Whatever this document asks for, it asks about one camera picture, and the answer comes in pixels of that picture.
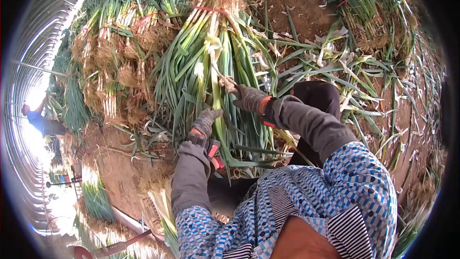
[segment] black pants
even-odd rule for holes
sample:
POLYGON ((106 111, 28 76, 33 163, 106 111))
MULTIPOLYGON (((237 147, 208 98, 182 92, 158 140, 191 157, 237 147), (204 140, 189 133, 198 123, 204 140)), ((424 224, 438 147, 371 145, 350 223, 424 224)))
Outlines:
MULTIPOLYGON (((294 95, 302 100, 303 103, 340 119, 339 92, 332 84, 323 81, 299 82, 294 85, 293 91, 294 95)), ((322 167, 323 162, 320 161, 318 152, 315 152, 302 138, 299 140, 297 149, 313 164, 322 167)), ((298 153, 294 153, 289 164, 307 165, 298 153)), ((233 179, 231 186, 229 186, 227 178, 217 178, 212 173, 208 181, 207 193, 213 206, 213 211, 220 215, 232 217, 236 207, 238 207, 248 189, 256 181, 257 178, 233 179)))
POLYGON ((43 136, 46 135, 65 135, 65 127, 57 120, 44 120, 43 136))

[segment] gray glove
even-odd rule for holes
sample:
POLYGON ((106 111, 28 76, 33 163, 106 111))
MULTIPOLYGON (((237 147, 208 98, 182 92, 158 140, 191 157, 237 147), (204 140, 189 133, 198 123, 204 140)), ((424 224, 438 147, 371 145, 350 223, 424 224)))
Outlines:
POLYGON ((213 132, 213 123, 216 118, 219 118, 224 113, 223 109, 210 110, 205 109, 195 120, 192 128, 197 129, 204 137, 208 138, 213 132))
POLYGON ((259 89, 246 87, 244 84, 238 85, 238 89, 240 90, 241 100, 234 100, 233 105, 239 109, 260 114, 260 104, 268 95, 259 89))

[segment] arm sleeve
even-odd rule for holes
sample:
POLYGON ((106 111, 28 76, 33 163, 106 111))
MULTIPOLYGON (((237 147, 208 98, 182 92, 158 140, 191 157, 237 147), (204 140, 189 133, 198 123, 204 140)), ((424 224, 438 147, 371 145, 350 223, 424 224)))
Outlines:
POLYGON ((272 108, 276 124, 300 135, 319 153, 321 162, 339 147, 356 141, 352 131, 333 115, 305 105, 295 96, 286 95, 276 100, 272 108))
POLYGON ((201 206, 211 211, 207 195, 207 179, 210 162, 204 155, 204 148, 184 141, 177 150, 180 158, 172 180, 172 214, 177 214, 192 206, 201 206))

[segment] soil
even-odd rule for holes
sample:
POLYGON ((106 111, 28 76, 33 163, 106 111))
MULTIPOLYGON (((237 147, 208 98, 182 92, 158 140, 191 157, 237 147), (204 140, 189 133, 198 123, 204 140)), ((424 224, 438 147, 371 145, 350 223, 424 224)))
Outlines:
POLYGON ((102 129, 90 126, 86 132, 85 145, 87 151, 83 157, 84 164, 97 168, 102 182, 107 190, 107 195, 113 206, 128 214, 135 220, 141 220, 142 207, 139 198, 138 185, 142 177, 154 176, 155 170, 160 165, 172 165, 172 149, 167 143, 153 144, 151 151, 164 156, 164 160, 150 161, 136 154, 140 159, 134 159, 131 163, 132 146, 122 147, 131 143, 130 135, 111 126, 106 125, 102 129), (113 148, 126 152, 128 155, 107 149, 113 148), (103 164, 94 165, 94 161, 100 162, 99 151, 103 164))
MULTIPOLYGON (((292 35, 291 26, 286 11, 289 7, 289 14, 294 23, 299 42, 304 43, 305 39, 315 40, 315 35, 327 35, 330 26, 337 20, 333 7, 319 7, 324 5, 322 0, 266 0, 267 14, 274 32, 287 32, 292 35)), ((265 5, 258 5, 261 14, 264 14, 265 5)), ((294 51, 293 48, 287 49, 286 55, 294 51)), ((297 65, 295 60, 277 66, 281 73, 297 65)))

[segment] blue patterned shirt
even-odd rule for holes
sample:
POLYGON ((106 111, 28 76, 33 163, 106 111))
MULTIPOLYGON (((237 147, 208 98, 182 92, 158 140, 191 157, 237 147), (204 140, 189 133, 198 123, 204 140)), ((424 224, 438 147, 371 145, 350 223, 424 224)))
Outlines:
POLYGON ((268 259, 289 215, 327 238, 342 258, 388 258, 396 193, 379 160, 351 142, 332 153, 323 169, 288 165, 264 175, 227 224, 200 206, 182 210, 176 217, 180 256, 268 259))

